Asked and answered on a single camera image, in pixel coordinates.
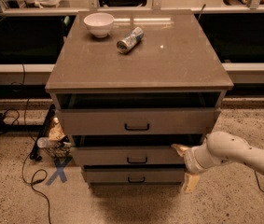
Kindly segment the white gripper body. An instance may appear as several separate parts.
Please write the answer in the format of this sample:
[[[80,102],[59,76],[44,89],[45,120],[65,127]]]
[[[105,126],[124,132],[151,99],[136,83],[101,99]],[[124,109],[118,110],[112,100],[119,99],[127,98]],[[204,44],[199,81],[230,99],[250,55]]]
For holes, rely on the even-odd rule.
[[[188,171],[194,175],[204,173],[219,164],[219,158],[210,153],[206,144],[189,148],[186,151],[184,161]]]

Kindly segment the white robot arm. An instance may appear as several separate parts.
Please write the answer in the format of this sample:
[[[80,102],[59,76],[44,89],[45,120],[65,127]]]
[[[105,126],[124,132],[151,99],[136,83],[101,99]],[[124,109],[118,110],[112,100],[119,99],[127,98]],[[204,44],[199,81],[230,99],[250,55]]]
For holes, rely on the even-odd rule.
[[[252,147],[243,138],[230,133],[209,133],[200,146],[172,144],[172,148],[184,159],[186,165],[185,193],[197,187],[200,174],[232,162],[243,164],[264,175],[264,149]]]

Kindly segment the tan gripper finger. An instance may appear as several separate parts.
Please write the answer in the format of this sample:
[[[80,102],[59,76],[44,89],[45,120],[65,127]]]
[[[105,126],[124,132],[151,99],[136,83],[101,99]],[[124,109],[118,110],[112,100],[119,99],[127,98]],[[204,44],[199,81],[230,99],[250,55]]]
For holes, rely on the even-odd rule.
[[[185,193],[191,193],[195,190],[200,181],[199,175],[185,173],[183,190]]]
[[[172,144],[172,148],[175,149],[180,157],[184,157],[186,155],[186,152],[189,150],[189,147],[179,144]]]

